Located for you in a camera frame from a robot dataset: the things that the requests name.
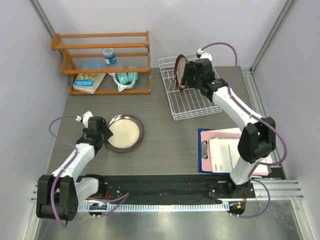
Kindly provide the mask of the large brown rimmed cream plate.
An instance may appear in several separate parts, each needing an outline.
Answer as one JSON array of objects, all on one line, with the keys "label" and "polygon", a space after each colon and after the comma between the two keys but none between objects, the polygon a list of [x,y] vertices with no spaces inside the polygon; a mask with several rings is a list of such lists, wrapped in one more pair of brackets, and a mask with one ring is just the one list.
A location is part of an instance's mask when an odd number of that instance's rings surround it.
[{"label": "large brown rimmed cream plate", "polygon": [[118,153],[131,152],[143,141],[145,128],[141,120],[131,114],[119,114],[112,117],[107,127],[113,133],[104,144],[106,148]]}]

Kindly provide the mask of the white wire dish rack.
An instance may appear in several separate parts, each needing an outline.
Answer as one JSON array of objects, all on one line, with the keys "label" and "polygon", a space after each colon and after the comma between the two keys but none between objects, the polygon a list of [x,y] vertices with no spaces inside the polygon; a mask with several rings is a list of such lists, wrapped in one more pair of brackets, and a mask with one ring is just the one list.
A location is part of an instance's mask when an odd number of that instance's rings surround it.
[{"label": "white wire dish rack", "polygon": [[[193,62],[197,58],[194,54],[185,54],[184,56],[189,62]],[[177,89],[174,77],[177,57],[169,56],[158,59],[158,66],[173,119],[178,121],[221,113],[222,109],[203,96],[198,89],[188,87],[183,91]]]}]

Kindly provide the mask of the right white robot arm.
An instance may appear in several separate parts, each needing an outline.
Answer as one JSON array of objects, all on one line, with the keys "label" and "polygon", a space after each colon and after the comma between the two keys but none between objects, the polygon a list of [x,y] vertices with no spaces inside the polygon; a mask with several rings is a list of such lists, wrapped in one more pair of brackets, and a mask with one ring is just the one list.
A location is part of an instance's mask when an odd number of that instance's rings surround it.
[{"label": "right white robot arm", "polygon": [[248,186],[256,166],[263,164],[264,158],[275,150],[275,120],[256,116],[224,79],[215,77],[212,63],[207,58],[187,61],[183,72],[177,73],[177,76],[183,86],[198,89],[203,96],[222,108],[241,131],[237,146],[239,159],[225,183],[226,193],[236,198]]}]

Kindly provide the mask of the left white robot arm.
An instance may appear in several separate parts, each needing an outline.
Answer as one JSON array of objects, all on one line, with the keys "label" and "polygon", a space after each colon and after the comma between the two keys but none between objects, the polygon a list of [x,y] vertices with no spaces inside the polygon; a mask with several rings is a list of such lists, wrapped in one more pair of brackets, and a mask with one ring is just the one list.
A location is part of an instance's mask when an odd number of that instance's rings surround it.
[{"label": "left white robot arm", "polygon": [[55,219],[60,224],[72,221],[84,200],[89,197],[100,200],[107,192],[103,176],[79,176],[113,133],[103,117],[94,116],[90,111],[75,120],[82,123],[84,129],[82,136],[71,145],[72,153],[51,174],[43,174],[37,183],[36,216]]}]

